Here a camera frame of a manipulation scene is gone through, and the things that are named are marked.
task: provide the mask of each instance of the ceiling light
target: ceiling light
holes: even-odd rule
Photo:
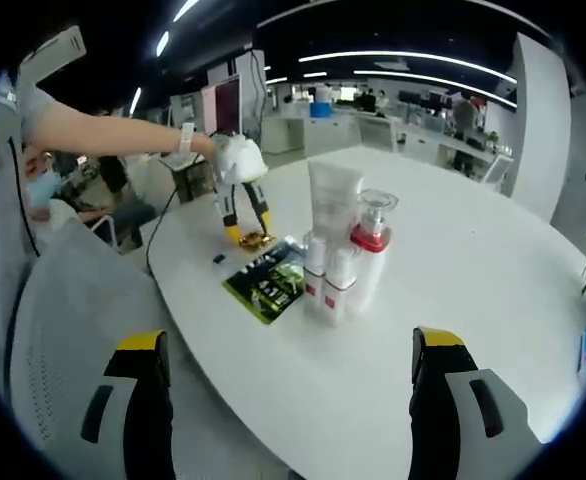
[[[140,95],[142,95],[142,89],[140,87],[137,87],[137,90],[135,91],[135,95],[133,96],[133,102],[131,103],[131,108],[129,109],[129,117],[131,115],[133,115],[133,112],[135,111],[135,107],[137,106],[137,101],[140,99]]]
[[[502,78],[508,82],[517,84],[517,80],[513,77],[509,77],[508,75],[500,72],[496,72],[495,70],[491,70],[490,68],[482,67],[481,65],[476,65],[475,63],[465,62],[464,60],[458,60],[456,58],[449,58],[449,57],[442,57],[440,55],[432,55],[430,53],[416,53],[416,52],[392,52],[386,50],[368,50],[368,51],[361,51],[361,52],[338,52],[338,53],[325,53],[322,55],[313,55],[312,57],[303,57],[299,59],[300,63],[303,62],[312,62],[315,60],[325,60],[327,58],[339,58],[339,57],[368,57],[368,56],[389,56],[389,57],[414,57],[414,58],[426,58],[429,60],[439,60],[441,62],[448,62],[454,63],[456,65],[461,65],[463,67],[474,68],[475,70],[480,70],[481,72],[490,73],[491,75],[495,75],[496,77]]]
[[[271,85],[273,83],[286,82],[287,80],[288,80],[288,77],[280,77],[280,78],[274,78],[273,80],[267,80],[265,83],[267,85]]]
[[[164,51],[164,49],[166,48],[166,45],[169,43],[169,32],[164,32],[164,35],[162,35],[162,38],[160,38],[160,41],[157,44],[157,48],[155,49],[155,55],[157,55],[158,57],[160,55],[162,55],[162,52]]]
[[[180,11],[177,12],[177,15],[175,15],[173,23],[177,22],[180,18],[182,18],[182,15],[188,12],[191,9],[191,7],[193,7],[193,5],[195,5],[198,1],[199,0],[186,0],[184,5],[182,5],[182,8],[180,8]]]
[[[452,85],[454,87],[464,88],[465,90],[470,90],[471,92],[477,92],[481,95],[489,97],[493,100],[498,102],[502,102],[509,107],[517,108],[517,104],[513,102],[509,102],[505,98],[498,97],[494,93],[485,92],[484,90],[480,90],[479,88],[469,87],[468,85],[464,85],[463,83],[452,82],[451,80],[444,80],[443,78],[436,78],[436,77],[427,77],[426,75],[416,75],[414,73],[400,73],[400,72],[385,72],[383,70],[355,70],[353,71],[356,75],[386,75],[389,77],[402,77],[402,78],[414,78],[416,80],[425,80],[429,82],[438,82],[438,83],[445,83],[447,85]]]

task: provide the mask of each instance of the white tube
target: white tube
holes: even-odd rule
[[[313,231],[328,242],[349,238],[358,213],[362,172],[330,163],[311,161],[311,205]]]

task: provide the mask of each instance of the blue container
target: blue container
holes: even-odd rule
[[[312,118],[327,118],[331,116],[331,104],[313,102],[310,104]]]

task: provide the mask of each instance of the computer monitor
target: computer monitor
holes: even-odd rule
[[[204,130],[207,134],[242,133],[241,92],[240,75],[202,89]]]

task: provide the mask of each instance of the gold object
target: gold object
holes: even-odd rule
[[[262,230],[256,230],[240,238],[239,245],[242,250],[249,253],[255,253],[258,250],[262,250],[264,247],[270,245],[274,241],[274,236],[268,234],[265,235]]]

